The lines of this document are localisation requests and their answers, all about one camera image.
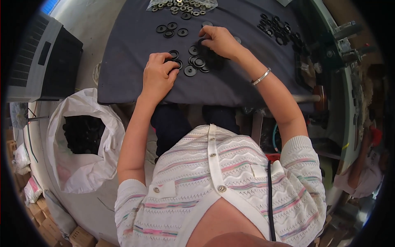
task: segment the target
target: woman's right arm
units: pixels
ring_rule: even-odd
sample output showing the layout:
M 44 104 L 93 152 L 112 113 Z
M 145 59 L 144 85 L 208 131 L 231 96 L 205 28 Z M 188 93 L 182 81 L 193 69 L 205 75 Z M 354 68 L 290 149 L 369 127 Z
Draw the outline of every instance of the woman's right arm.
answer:
M 238 63 L 256 81 L 267 71 L 247 48 L 239 44 L 226 28 L 204 26 L 199 36 L 207 40 L 202 42 L 215 53 Z M 285 143 L 295 136 L 308 136 L 306 123 L 298 104 L 284 84 L 270 72 L 256 85 L 270 112 L 273 114 L 281 133 L 281 142 Z

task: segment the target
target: table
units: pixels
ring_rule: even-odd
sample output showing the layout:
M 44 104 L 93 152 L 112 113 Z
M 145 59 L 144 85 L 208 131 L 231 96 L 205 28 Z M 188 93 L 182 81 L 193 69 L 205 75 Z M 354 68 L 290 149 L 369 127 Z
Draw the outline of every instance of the table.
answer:
M 127 103 L 137 100 L 142 90 L 143 70 L 150 53 L 177 50 L 184 67 L 190 54 L 188 49 L 198 41 L 198 32 L 204 21 L 224 26 L 241 39 L 262 63 L 286 85 L 292 94 L 311 94 L 295 82 L 295 62 L 292 43 L 279 46 L 274 37 L 257 28 L 260 14 L 277 15 L 288 22 L 293 32 L 301 32 L 291 7 L 283 7 L 274 0 L 227 0 L 204 16 L 181 19 L 181 13 L 172 15 L 169 9 L 155 13 L 146 11 L 149 1 L 127 0 L 122 7 L 109 36 L 103 56 L 98 83 L 100 104 Z M 189 34 L 170 39 L 156 33 L 156 27 L 176 22 Z M 221 71 L 187 77 L 183 70 L 177 76 L 173 89 L 164 102 L 207 104 L 223 106 L 265 105 L 258 91 L 250 84 L 248 75 L 232 61 L 226 61 Z M 300 104 L 302 111 L 312 112 L 313 104 Z

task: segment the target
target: rhinestone button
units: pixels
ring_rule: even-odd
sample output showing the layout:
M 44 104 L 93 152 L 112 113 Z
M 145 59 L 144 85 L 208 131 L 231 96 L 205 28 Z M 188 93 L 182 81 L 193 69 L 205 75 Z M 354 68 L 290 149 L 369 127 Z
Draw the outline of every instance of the rhinestone button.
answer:
M 224 185 L 220 185 L 220 186 L 218 186 L 218 191 L 219 192 L 225 192 L 226 191 L 226 187 Z

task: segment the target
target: white bag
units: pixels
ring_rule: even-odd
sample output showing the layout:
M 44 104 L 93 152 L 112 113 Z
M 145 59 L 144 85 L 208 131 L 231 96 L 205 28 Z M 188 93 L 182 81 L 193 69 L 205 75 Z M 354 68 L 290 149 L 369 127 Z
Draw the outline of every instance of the white bag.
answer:
M 64 117 L 79 115 L 101 118 L 105 125 L 98 155 L 76 155 L 67 148 Z M 49 120 L 47 130 L 48 158 L 60 190 L 88 193 L 96 191 L 105 180 L 113 179 L 124 135 L 124 126 L 114 110 L 97 103 L 96 88 L 83 89 L 60 103 Z
M 14 151 L 14 157 L 15 160 L 12 161 L 12 164 L 14 166 L 15 173 L 25 175 L 26 173 L 31 172 L 31 169 L 29 167 L 29 154 L 27 153 L 26 148 L 23 144 Z

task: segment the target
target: silver bangle bracelet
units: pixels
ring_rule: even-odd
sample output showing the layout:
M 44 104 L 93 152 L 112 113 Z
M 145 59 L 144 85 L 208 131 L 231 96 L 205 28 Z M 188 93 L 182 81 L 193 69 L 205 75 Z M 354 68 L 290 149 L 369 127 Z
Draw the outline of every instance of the silver bangle bracelet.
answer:
M 267 68 L 266 73 L 263 74 L 263 76 L 261 76 L 260 78 L 258 78 L 258 80 L 254 81 L 252 84 L 255 86 L 256 84 L 258 84 L 260 81 L 262 81 L 267 75 L 269 75 L 271 71 L 271 68 Z

